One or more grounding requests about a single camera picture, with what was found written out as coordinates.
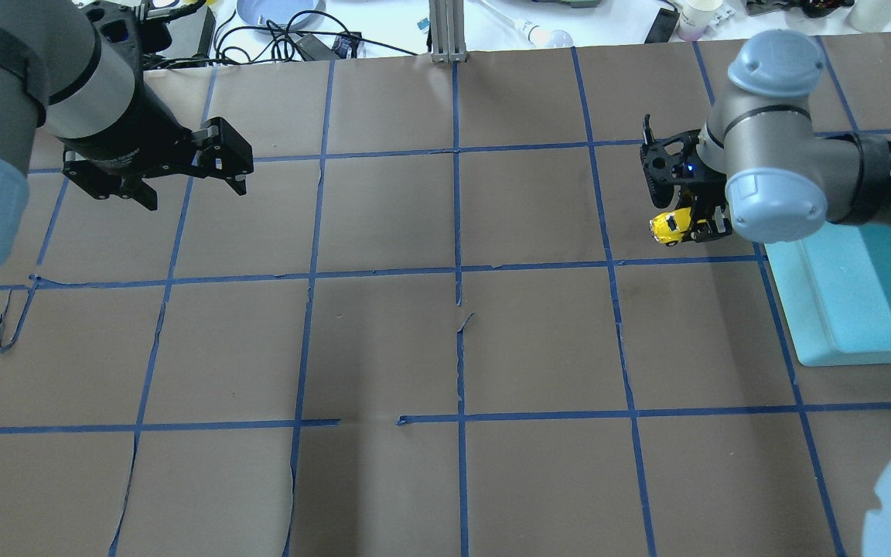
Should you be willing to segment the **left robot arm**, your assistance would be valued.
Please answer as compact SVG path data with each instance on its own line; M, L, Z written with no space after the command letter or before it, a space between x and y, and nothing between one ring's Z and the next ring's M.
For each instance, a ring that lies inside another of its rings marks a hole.
M38 129L63 144L61 172L95 200L116 195L154 211L146 180L171 174L247 192L247 140L223 118L184 127L145 84L145 54L171 42L167 22L201 6L0 1L0 267L28 203Z

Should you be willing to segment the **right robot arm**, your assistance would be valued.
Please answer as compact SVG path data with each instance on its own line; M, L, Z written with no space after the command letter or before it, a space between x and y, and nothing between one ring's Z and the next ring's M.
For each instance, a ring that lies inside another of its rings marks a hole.
M768 29L740 47L702 127L655 138L644 116L640 162L659 244L796 242L825 224L891 228L891 140L814 133L809 97L827 65L810 36Z

